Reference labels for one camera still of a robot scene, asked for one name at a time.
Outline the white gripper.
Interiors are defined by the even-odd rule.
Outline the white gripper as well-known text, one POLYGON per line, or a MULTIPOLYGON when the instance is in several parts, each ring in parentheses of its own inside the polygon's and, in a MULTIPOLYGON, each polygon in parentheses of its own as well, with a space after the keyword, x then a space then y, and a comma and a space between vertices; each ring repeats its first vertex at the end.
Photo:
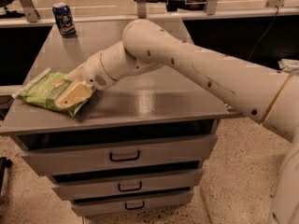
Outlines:
POLYGON ((95 53, 85 63, 64 76, 75 82, 55 101, 59 108, 67 109, 88 100, 93 94, 93 86, 103 91, 116 84, 116 80, 107 74, 102 65, 101 56, 102 51, 95 53))

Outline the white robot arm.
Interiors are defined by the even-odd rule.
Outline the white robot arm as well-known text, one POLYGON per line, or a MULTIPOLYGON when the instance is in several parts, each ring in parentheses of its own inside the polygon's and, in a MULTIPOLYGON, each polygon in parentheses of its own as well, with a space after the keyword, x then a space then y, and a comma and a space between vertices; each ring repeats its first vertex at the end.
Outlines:
POLYGON ((121 41, 91 56, 66 77, 75 85, 57 105, 85 102, 94 89, 167 65, 249 119, 291 143, 278 173, 269 224, 299 224, 299 76, 184 42, 156 23, 131 21, 121 41))

